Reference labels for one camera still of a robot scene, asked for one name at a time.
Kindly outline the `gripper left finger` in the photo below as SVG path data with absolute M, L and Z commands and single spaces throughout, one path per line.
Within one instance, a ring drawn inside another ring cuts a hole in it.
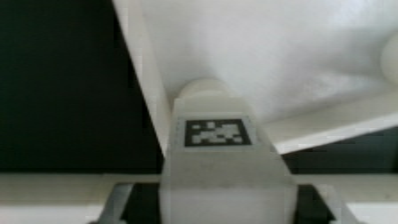
M 161 224 L 156 183 L 117 183 L 89 224 Z

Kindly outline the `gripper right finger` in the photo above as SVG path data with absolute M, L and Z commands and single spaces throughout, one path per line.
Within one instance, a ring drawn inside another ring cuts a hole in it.
M 362 224 L 330 187 L 298 186 L 293 224 Z

